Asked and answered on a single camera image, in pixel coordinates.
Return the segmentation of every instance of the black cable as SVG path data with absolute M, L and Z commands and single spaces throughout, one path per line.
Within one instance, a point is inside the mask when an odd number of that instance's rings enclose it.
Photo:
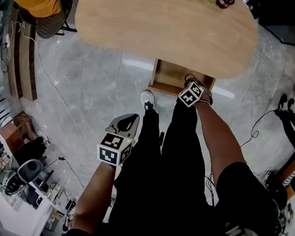
M 53 161 L 51 164 L 48 164 L 42 171 L 44 171 L 45 169 L 47 169 L 49 166 L 51 166 L 53 163 L 55 163 L 56 161 L 58 161 L 59 158 L 57 158 L 55 161 Z
M 213 184 L 213 186 L 215 187 L 214 183 L 212 182 L 212 180 L 210 178 L 208 178 L 207 176 L 205 176 L 210 182 L 211 184 Z
M 4 121 L 8 118 L 9 116 L 7 116 L 7 117 L 5 117 L 4 119 L 3 119 L 3 121 L 1 122 L 1 124 L 0 124 L 0 127 L 1 127 L 1 125 L 4 123 Z
M 67 164 L 69 165 L 69 167 L 70 167 L 70 169 L 73 171 L 73 173 L 77 176 L 78 180 L 80 181 L 80 184 L 81 184 L 82 188 L 85 190 L 85 188 L 84 188 L 84 186 L 83 186 L 81 180 L 79 179 L 78 175 L 77 175 L 77 174 L 74 172 L 74 170 L 72 169 L 72 167 L 71 167 L 71 165 L 69 164 L 68 160 L 67 160 L 67 159 L 64 159 L 64 160 L 67 162 Z
M 207 176 L 205 176 L 205 177 L 207 178 L 207 180 L 206 180 L 206 186 L 207 186 L 209 192 L 211 193 L 212 206 L 214 206 L 214 193 L 213 193 L 213 190 L 212 190 L 212 185 L 209 185 L 209 184 L 208 184 L 209 181 L 212 183 L 212 180 L 210 179 L 210 178 L 212 177 L 212 172 L 211 172 L 211 174 L 210 174 L 209 177 L 207 177 Z
M 263 116 L 261 116 L 256 122 L 255 122 L 255 124 L 253 125 L 253 127 L 252 127 L 252 129 L 251 129 L 251 133 L 250 133 L 250 135 L 251 135 L 251 137 L 250 137 L 250 139 L 247 141 L 247 142 L 245 142 L 244 144 L 242 144 L 240 147 L 243 147 L 245 144 L 247 144 L 248 142 L 250 142 L 253 138 L 257 138 L 258 136 L 259 136 L 259 130 L 256 130 L 255 132 L 253 132 L 254 131 L 254 128 L 255 128 L 255 126 L 257 125 L 257 123 L 265 116 L 265 115 L 267 115 L 268 113 L 270 113 L 270 112 L 274 112 L 274 110 L 270 110 L 270 111 L 268 111 L 268 112 L 266 112 Z

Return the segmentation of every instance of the chair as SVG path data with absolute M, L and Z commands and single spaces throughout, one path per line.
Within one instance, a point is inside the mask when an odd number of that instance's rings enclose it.
M 41 38 L 50 38 L 54 35 L 64 36 L 64 33 L 58 33 L 59 30 L 77 32 L 76 29 L 69 27 L 67 18 L 72 7 L 72 0 L 58 0 L 61 12 L 46 18 L 36 18 L 26 9 L 19 6 L 19 14 L 23 21 L 36 27 L 36 32 Z
M 36 179 L 42 170 L 41 162 L 33 159 L 21 165 L 17 172 L 7 172 L 2 183 L 5 194 L 10 196 L 23 190 L 26 184 Z

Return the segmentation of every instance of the black chair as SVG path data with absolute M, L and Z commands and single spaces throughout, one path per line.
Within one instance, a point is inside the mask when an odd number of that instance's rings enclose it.
M 54 35 L 63 36 L 64 33 L 58 33 L 59 30 L 77 32 L 67 23 L 67 18 L 71 11 L 72 0 L 58 0 L 60 12 L 46 18 L 36 18 L 29 11 L 19 6 L 19 14 L 23 21 L 36 27 L 36 32 L 41 38 L 50 38 Z

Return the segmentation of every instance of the hand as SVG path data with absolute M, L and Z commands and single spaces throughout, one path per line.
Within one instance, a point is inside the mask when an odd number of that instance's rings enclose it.
M 206 92 L 203 92 L 201 97 L 200 97 L 200 100 L 205 100 L 207 102 L 210 102 L 210 97 Z

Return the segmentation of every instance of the forearm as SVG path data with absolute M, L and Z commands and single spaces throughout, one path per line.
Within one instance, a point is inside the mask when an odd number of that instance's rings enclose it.
M 72 229 L 93 235 L 102 224 L 110 204 L 115 179 L 115 166 L 101 163 L 77 201 Z
M 203 136 L 211 157 L 211 170 L 217 183 L 222 171 L 234 162 L 246 162 L 229 126 L 205 102 L 195 104 L 200 115 Z

